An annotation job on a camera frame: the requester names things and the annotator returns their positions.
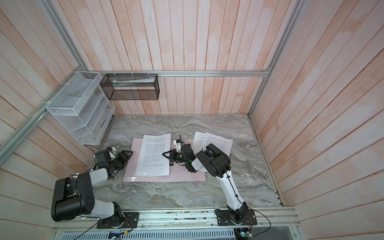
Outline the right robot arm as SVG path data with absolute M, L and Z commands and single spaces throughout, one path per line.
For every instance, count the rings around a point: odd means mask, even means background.
M 216 178 L 227 200 L 227 210 L 215 210 L 215 214 L 228 224 L 240 225 L 247 218 L 248 205 L 241 197 L 231 170 L 231 160 L 227 154 L 213 144 L 200 150 L 196 154 L 190 144 L 181 145 L 180 149 L 173 149 L 162 153 L 163 157 L 174 163 L 183 164 L 190 173 L 206 172 Z

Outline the pink folder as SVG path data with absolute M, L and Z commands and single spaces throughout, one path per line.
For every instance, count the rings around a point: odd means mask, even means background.
M 177 183 L 177 182 L 203 182 L 206 180 L 204 172 L 191 173 L 184 166 L 175 164 L 170 167 L 168 176 L 136 176 L 136 169 L 139 163 L 139 155 L 143 139 L 134 138 L 131 151 L 133 155 L 127 163 L 125 174 L 123 177 L 124 183 L 146 182 L 146 183 Z

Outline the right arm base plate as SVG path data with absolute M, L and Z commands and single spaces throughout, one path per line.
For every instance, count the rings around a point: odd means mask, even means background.
M 216 209 L 215 215 L 219 226 L 253 226 L 258 224 L 256 215 L 251 210 L 248 210 L 244 216 L 239 217 L 230 210 Z

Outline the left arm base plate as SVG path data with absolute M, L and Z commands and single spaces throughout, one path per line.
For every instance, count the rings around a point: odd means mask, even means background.
M 139 212 L 122 212 L 121 215 L 114 215 L 104 220 L 100 220 L 97 229 L 134 229 L 138 225 Z

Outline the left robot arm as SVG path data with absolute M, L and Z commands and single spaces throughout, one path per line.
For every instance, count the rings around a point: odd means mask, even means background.
M 103 202 L 94 195 L 94 186 L 112 179 L 123 170 L 132 151 L 115 152 L 106 148 L 95 154 L 94 166 L 85 173 L 57 180 L 51 207 L 55 222 L 70 221 L 78 217 L 97 219 L 105 227 L 120 228 L 125 216 L 116 202 Z

